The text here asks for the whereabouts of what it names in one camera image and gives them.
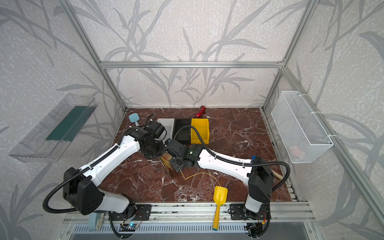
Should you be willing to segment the grey cable spool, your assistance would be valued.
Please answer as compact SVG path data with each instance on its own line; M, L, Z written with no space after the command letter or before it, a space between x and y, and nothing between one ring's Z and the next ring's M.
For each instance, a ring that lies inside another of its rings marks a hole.
M163 153L161 156L160 156L160 160L163 164L163 166L165 167L165 170L166 170L166 173L168 175L170 175L171 177L174 176L177 172L174 170L174 168L172 167L170 161L173 157L168 154L168 153Z

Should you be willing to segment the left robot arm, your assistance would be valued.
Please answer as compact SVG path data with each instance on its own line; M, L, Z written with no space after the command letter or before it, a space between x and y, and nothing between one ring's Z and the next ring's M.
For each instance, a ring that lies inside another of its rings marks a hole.
M80 212L89 215L93 212L115 212L131 215L134 202L128 197L99 189L103 180L131 155L141 152L145 158L159 157L165 151L160 136L165 127L157 121L142 126L128 128L109 150L79 169L69 168L64 180L44 199L43 209L51 214ZM49 206L50 199L63 190L63 198L71 204L69 209L54 209Z

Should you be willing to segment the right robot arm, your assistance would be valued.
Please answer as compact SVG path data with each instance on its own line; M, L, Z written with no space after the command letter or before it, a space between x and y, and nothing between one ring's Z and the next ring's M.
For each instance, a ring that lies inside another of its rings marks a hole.
M184 126L181 129L190 128L199 138L200 144L190 146L183 145L175 139L166 140L166 152L172 156L170 164L176 172L186 167L198 166L202 169L214 170L232 176L248 186L249 193L243 209L238 212L240 219L256 219L260 212L268 218L271 196L288 180L291 168L281 161L266 162L255 156L252 159L238 159L212 151L204 143L201 135L193 126ZM275 175L271 166L283 166L286 173L283 178L274 185Z

